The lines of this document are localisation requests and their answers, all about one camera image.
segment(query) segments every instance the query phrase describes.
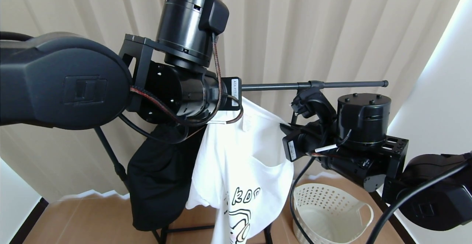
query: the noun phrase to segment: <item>black cloth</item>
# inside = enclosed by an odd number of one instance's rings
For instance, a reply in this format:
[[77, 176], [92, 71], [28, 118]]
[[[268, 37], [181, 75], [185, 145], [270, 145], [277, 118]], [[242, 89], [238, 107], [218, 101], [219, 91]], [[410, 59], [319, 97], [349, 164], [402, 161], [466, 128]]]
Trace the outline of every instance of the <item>black cloth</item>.
[[[189, 135], [199, 128], [190, 128]], [[192, 172], [205, 129], [178, 144], [147, 139], [128, 163], [128, 190], [137, 230], [161, 229], [175, 221], [185, 208]], [[176, 140], [177, 128], [158, 125], [155, 137]]]

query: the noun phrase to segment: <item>curtain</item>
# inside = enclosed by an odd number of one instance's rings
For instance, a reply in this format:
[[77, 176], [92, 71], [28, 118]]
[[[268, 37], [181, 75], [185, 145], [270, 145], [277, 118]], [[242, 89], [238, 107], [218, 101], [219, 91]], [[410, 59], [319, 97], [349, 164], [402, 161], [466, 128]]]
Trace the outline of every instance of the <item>curtain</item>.
[[[154, 39], [164, 0], [0, 0], [0, 28], [38, 36], [68, 31], [119, 52], [125, 34]], [[393, 119], [438, 43], [459, 0], [222, 0], [229, 8], [218, 42], [224, 76], [243, 83], [388, 80], [387, 88], [325, 89], [392, 98]], [[153, 60], [163, 62], [155, 52]], [[295, 91], [244, 95], [290, 120]], [[147, 131], [154, 126], [125, 113]], [[312, 121], [300, 119], [300, 123]], [[120, 120], [103, 126], [127, 165], [144, 138]], [[90, 189], [126, 193], [93, 130], [30, 125], [0, 128], [0, 155], [52, 202]], [[319, 167], [310, 170], [317, 173]]]

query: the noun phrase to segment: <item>robotic arm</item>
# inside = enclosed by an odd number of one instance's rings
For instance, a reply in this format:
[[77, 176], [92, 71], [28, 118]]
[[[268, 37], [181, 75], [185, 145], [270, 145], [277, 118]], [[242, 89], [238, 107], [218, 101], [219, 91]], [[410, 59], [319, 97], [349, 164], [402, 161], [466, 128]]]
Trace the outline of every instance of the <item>robotic arm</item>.
[[[166, 0], [156, 40], [127, 34], [119, 55], [75, 34], [32, 38], [2, 32], [0, 125], [83, 130], [119, 116], [140, 130], [122, 115], [127, 109], [150, 123], [173, 123], [188, 133], [189, 126], [204, 125], [218, 110], [240, 110], [241, 118], [241, 79], [221, 77], [216, 53], [228, 17], [228, 8], [220, 0]], [[151, 61], [154, 50], [165, 53], [166, 64]], [[207, 70], [212, 53], [216, 73]], [[449, 230], [472, 220], [472, 168], [466, 165], [471, 153], [421, 155], [403, 170], [409, 141], [386, 134], [390, 98], [344, 95], [338, 98], [336, 110], [320, 91], [329, 83], [310, 81], [303, 89], [300, 84], [291, 104], [294, 119], [290, 126], [280, 126], [286, 134], [282, 141], [288, 160], [309, 156], [310, 162], [319, 162], [368, 192], [383, 184], [382, 200], [392, 206], [405, 202], [401, 212], [426, 229]], [[278, 85], [266, 89], [274, 87], [292, 89]], [[245, 88], [261, 90], [264, 85]], [[297, 115], [319, 119], [297, 125]], [[452, 170], [449, 177], [404, 200], [424, 182]]]

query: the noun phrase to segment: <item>wooden floor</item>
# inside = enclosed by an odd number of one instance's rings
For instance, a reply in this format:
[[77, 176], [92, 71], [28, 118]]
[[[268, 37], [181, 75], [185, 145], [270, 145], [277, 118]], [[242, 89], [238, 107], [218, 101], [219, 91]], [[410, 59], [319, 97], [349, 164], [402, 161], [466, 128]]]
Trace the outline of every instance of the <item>wooden floor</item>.
[[[375, 218], [365, 233], [354, 244], [363, 244], [369, 236], [373, 224], [381, 215], [370, 195], [344, 178], [318, 178], [315, 182], [332, 185], [349, 192], [357, 199], [370, 204]], [[215, 210], [196, 207], [185, 210], [170, 225], [170, 228], [204, 226], [214, 224]], [[211, 242], [212, 230], [199, 230], [169, 234], [167, 244], [207, 244]], [[292, 217], [288, 204], [277, 220], [273, 222], [272, 231], [274, 244], [298, 244], [293, 234]], [[113, 243], [113, 244], [156, 244], [151, 232], [141, 232], [132, 226], [131, 205], [118, 195], [103, 198], [90, 195], [83, 199], [69, 199], [50, 204], [25, 240], [25, 244], [74, 244], [74, 243]], [[261, 232], [247, 244], [265, 243]], [[382, 229], [376, 243], [401, 244], [401, 238], [390, 223]]]

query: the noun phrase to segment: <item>white wall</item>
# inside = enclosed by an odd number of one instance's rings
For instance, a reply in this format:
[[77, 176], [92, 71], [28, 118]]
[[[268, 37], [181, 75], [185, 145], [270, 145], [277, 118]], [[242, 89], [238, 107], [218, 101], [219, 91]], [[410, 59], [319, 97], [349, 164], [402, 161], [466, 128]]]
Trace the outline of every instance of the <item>white wall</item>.
[[41, 199], [0, 158], [0, 243], [9, 243]]
[[[388, 129], [410, 140], [406, 161], [472, 150], [472, 0], [461, 0], [408, 100]], [[470, 243], [472, 223], [445, 232], [398, 216], [420, 244]]]

